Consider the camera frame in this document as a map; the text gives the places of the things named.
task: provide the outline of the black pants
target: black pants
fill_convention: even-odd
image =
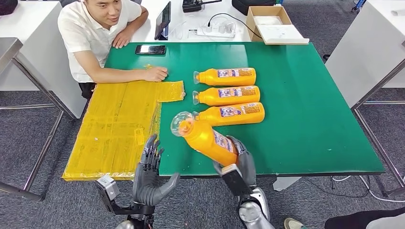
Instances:
[[[95,83],[79,83],[79,87],[82,90],[83,98],[89,100],[93,95],[95,86]]]
[[[348,216],[330,218],[325,222],[325,229],[365,229],[371,221],[404,213],[405,207],[396,210],[361,211]]]

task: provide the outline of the yellow bottle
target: yellow bottle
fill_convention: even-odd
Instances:
[[[194,83],[205,83],[215,86],[249,86],[256,81],[254,68],[208,69],[205,72],[194,72]]]
[[[213,106],[202,112],[194,112],[195,120],[205,120],[211,126],[260,123],[265,118],[261,103],[247,103],[229,106]]]
[[[180,112],[173,118],[171,132],[223,166],[236,163],[237,151],[232,141],[213,130],[208,122],[194,120],[189,112]]]
[[[192,102],[209,106],[223,106],[259,102],[260,91],[257,86],[209,88],[203,92],[192,92]]]

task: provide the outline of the yellow plastic sheet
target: yellow plastic sheet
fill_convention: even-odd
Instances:
[[[161,102],[184,95],[182,81],[97,85],[62,178],[131,179],[144,143],[159,134]]]

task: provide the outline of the floor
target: floor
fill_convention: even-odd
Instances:
[[[310,38],[320,55],[331,53],[356,14],[351,0],[285,0],[284,6],[298,30]],[[385,89],[377,99],[405,99],[402,89]],[[38,92],[0,92],[0,106],[44,102]],[[367,106],[361,109],[371,128],[395,162],[404,162],[405,107]],[[57,116],[54,109],[0,113],[0,180],[22,187],[35,163],[43,142]],[[69,159],[81,120],[64,117],[32,191],[45,193],[43,202],[33,202],[0,192],[0,228],[4,229],[111,229],[123,216],[107,212],[93,182],[66,182],[61,175]],[[405,174],[405,165],[396,164]],[[373,193],[381,196],[376,179],[387,190],[397,187],[390,172],[370,177]],[[330,177],[302,178],[284,191],[272,189],[273,178],[259,178],[271,210],[271,223],[283,228],[284,218],[293,217],[309,229],[321,229],[330,217],[357,211],[395,209],[405,203],[374,199],[358,177],[334,182]],[[130,181],[118,182],[119,204],[130,200]],[[396,199],[405,199],[405,195]],[[182,179],[175,190],[156,207],[157,229],[242,229],[236,215],[237,201],[221,179]]]

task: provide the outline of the sneaker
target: sneaker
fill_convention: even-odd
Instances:
[[[287,218],[284,220],[284,228],[285,229],[307,229],[307,227],[304,226],[299,221],[296,221],[293,218]]]

